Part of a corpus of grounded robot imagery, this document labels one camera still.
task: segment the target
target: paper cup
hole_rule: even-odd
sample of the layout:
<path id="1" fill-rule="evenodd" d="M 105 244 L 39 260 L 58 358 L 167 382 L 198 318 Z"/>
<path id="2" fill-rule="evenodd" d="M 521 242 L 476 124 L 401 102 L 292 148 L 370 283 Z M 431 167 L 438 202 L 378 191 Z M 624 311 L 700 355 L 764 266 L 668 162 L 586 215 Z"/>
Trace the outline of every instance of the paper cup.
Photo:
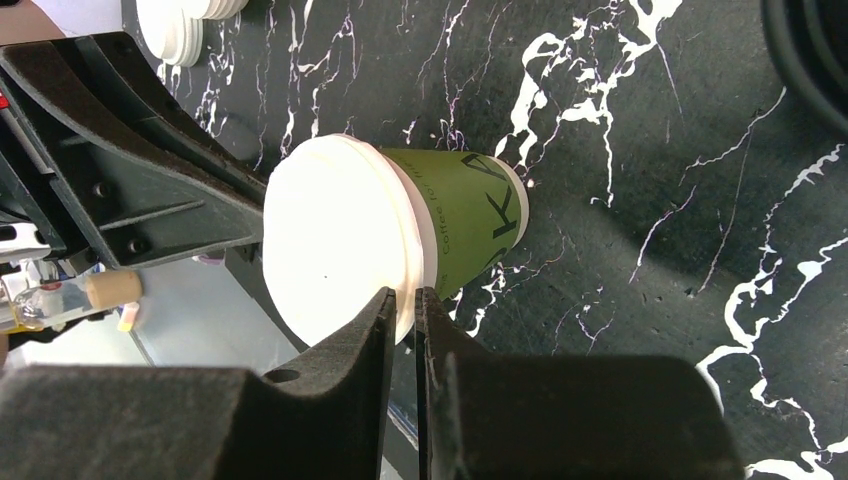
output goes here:
<path id="1" fill-rule="evenodd" d="M 265 282 L 310 346 L 393 288 L 400 343 L 415 321 L 416 289 L 452 295 L 518 243 L 527 218 L 523 184 L 495 158 L 319 137 L 268 182 Z"/>

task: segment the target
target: small bottle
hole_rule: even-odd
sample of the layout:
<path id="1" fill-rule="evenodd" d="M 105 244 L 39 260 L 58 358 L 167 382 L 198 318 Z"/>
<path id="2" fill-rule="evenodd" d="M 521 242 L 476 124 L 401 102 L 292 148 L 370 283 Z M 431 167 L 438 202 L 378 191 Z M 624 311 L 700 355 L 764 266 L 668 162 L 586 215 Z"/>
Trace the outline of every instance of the small bottle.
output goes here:
<path id="1" fill-rule="evenodd" d="M 138 301 L 141 295 L 137 273 L 103 272 L 24 290 L 10 307 L 17 327 L 42 330 Z"/>

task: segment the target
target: countertop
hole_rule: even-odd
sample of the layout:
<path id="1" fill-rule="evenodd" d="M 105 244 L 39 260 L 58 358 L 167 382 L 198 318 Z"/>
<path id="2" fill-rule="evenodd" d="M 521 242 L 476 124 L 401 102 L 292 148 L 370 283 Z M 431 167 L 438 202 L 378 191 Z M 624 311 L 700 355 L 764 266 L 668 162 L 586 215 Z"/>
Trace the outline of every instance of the countertop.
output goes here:
<path id="1" fill-rule="evenodd" d="M 487 348 L 682 357 L 752 478 L 848 476 L 848 147 L 759 2 L 252 0 L 205 27 L 198 65 L 151 65 L 262 174 L 335 132 L 515 168 L 525 238 L 449 302 Z"/>

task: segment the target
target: cup lid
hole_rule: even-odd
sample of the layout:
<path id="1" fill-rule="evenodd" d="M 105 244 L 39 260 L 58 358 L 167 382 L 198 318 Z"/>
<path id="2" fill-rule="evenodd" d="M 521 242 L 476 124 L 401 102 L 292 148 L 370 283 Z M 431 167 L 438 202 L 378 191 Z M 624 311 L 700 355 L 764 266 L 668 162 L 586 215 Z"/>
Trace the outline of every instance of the cup lid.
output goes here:
<path id="1" fill-rule="evenodd" d="M 345 135 L 309 140 L 271 175 L 263 270 L 280 315 L 307 345 L 353 320 L 384 287 L 400 343 L 415 319 L 424 259 L 412 204 L 385 157 Z"/>

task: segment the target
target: black letter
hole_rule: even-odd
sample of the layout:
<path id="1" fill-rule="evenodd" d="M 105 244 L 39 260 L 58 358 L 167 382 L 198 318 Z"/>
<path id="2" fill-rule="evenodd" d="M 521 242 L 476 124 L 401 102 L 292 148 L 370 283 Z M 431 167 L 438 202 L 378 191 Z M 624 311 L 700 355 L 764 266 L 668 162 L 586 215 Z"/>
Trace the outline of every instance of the black letter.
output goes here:
<path id="1" fill-rule="evenodd" d="M 492 230 L 492 239 L 495 239 L 514 229 L 515 226 L 518 225 L 517 221 L 510 222 L 509 219 L 506 218 L 506 209 L 509 208 L 509 200 L 512 198 L 512 188 L 506 187 L 506 197 L 504 197 L 503 206 L 498 205 L 498 202 L 494 201 L 488 193 L 486 194 L 486 198 L 489 199 L 489 203 L 495 207 L 495 211 L 498 212 L 498 215 L 500 215 L 501 220 L 504 222 L 502 226 Z"/>
<path id="2" fill-rule="evenodd" d="M 472 164 L 471 164 L 471 162 L 473 162 L 474 160 L 477 160 L 477 164 L 476 164 L 476 165 L 472 165 Z M 464 164 L 465 164 L 465 166 L 466 166 L 466 167 L 468 167 L 468 168 L 473 168 L 474 170 L 477 170 L 478 172 L 483 172 L 483 173 L 485 173 L 485 174 L 487 174 L 487 175 L 491 175 L 491 176 L 493 176 L 493 177 L 500 178 L 500 179 L 501 179 L 501 180 L 503 180 L 504 182 L 506 181 L 506 177 L 504 177 L 502 173 L 498 173 L 498 172 L 496 172 L 496 171 L 492 170 L 491 168 L 489 168 L 488 166 L 486 166 L 486 164 L 485 164 L 485 163 L 481 162 L 481 161 L 477 158 L 477 154 L 476 154 L 476 153 L 472 153 L 471 155 L 468 155 L 467 157 L 463 158 L 463 159 L 462 159 L 462 163 L 464 163 Z"/>
<path id="3" fill-rule="evenodd" d="M 488 261 L 488 262 L 486 262 L 486 266 L 485 266 L 485 267 L 483 267 L 483 269 L 485 270 L 486 268 L 488 268 L 489 266 L 491 266 L 493 263 L 495 263 L 495 259 L 496 259 L 496 258 L 498 258 L 498 257 L 502 257 L 502 256 L 504 256 L 504 255 L 506 255 L 506 247 L 504 247 L 504 248 L 502 248 L 502 249 L 498 250 L 497 252 L 495 252 L 495 254 L 494 254 L 494 255 L 492 255 L 492 258 L 490 258 L 490 259 L 489 259 L 489 261 Z"/>

